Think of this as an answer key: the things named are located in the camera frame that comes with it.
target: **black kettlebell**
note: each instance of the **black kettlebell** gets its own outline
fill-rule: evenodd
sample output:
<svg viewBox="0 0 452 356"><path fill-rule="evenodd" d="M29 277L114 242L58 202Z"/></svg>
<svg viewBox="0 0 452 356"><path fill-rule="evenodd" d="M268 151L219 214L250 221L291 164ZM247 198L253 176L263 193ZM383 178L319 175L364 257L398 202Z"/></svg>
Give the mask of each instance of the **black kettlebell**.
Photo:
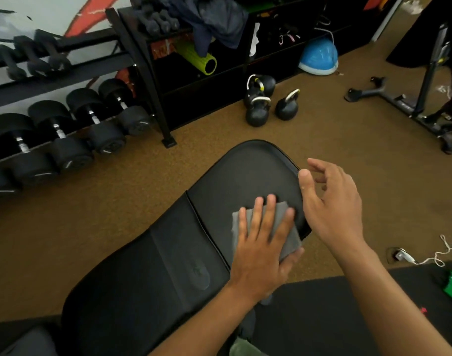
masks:
<svg viewBox="0 0 452 356"><path fill-rule="evenodd" d="M299 89L295 89L287 95L287 97L280 99L275 106L275 114L281 120L288 121L295 117L299 111L299 104L297 99L299 98Z"/></svg>
<svg viewBox="0 0 452 356"><path fill-rule="evenodd" d="M254 127L263 126L269 118L270 98L257 96L251 100L246 112L246 121Z"/></svg>
<svg viewBox="0 0 452 356"><path fill-rule="evenodd" d="M248 80L247 80L247 84L246 84L246 95L244 96L244 105L246 107L249 107L251 105L251 101L258 97L258 96L265 96L264 94L264 84L262 83L262 81L258 80L254 80L254 82L251 82L251 78L254 75L249 76Z"/></svg>
<svg viewBox="0 0 452 356"><path fill-rule="evenodd" d="M275 78L273 78L272 76L268 76L268 75L256 75L256 74L252 74L251 76L249 76L249 79L247 80L247 85L250 86L251 85L251 79L253 83L261 83L262 84L262 91L264 92L264 95L267 97L270 97L273 95L274 90L275 90Z"/></svg>

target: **blue balance ball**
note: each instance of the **blue balance ball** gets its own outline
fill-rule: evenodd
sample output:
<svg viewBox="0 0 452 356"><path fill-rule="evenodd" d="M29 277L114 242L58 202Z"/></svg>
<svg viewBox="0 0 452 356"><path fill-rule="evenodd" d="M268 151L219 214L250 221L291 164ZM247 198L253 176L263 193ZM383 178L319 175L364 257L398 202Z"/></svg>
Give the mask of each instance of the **blue balance ball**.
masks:
<svg viewBox="0 0 452 356"><path fill-rule="evenodd" d="M338 51L330 39L311 41L303 50L300 69L313 75L330 75L338 68Z"/></svg>

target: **weight bench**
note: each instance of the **weight bench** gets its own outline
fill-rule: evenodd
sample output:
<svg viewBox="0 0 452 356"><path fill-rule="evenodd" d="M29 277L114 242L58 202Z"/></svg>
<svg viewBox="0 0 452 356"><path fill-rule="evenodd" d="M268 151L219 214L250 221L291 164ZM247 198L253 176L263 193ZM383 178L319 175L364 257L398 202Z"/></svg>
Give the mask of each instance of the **weight bench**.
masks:
<svg viewBox="0 0 452 356"><path fill-rule="evenodd" d="M310 233L296 165L262 140L228 151L149 229L71 291L62 329L72 355L146 356L229 280L232 213L275 194Z"/></svg>

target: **exercise machine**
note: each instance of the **exercise machine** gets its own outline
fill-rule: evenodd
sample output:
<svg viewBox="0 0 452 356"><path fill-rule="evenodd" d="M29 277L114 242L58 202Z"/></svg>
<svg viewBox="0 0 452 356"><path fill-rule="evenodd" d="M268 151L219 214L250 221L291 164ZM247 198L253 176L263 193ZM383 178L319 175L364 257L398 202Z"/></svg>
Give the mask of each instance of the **exercise machine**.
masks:
<svg viewBox="0 0 452 356"><path fill-rule="evenodd" d="M450 134L450 131L452 131L452 117L450 115L445 115L443 119L440 119L448 107L444 106L436 113L428 116L423 114L425 101L427 100L427 95L429 94L435 71L440 65L443 65L448 60L450 41L447 40L447 31L448 26L446 23L443 23L438 30L430 62L427 65L427 70L416 100L404 94L396 97L389 95L385 89L387 77L375 76L371 77L371 82L375 84L375 88L367 90L351 88L344 96L344 99L348 102L357 102L365 97L381 97L392 106L402 111L409 118L416 121L419 125L424 126L428 131L432 132L432 134L442 141L442 151L451 154L452 135Z"/></svg>

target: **carpet floor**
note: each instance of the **carpet floor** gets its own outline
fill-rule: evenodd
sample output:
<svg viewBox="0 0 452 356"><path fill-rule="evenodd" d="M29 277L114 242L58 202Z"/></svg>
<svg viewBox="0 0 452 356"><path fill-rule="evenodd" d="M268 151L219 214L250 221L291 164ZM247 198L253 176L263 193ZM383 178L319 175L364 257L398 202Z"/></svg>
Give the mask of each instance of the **carpet floor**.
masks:
<svg viewBox="0 0 452 356"><path fill-rule="evenodd" d="M388 76L396 93L418 92L423 69L384 61L413 20L398 11L376 44L340 58L342 75L300 74L280 83L274 102L301 89L291 121L271 115L264 127L252 128L236 102L174 131L172 149L155 132L130 138L120 154L0 204L0 321L60 313L89 270L145 231L225 152L253 138L276 144L299 167L316 157L350 173L363 199L365 238L383 262L391 246L418 260L442 250L438 236L452 237L452 156L384 101L343 100L349 87L369 87L373 75ZM435 86L449 80L443 68ZM428 111L445 101L433 87ZM304 247L291 281L341 274L314 235Z"/></svg>

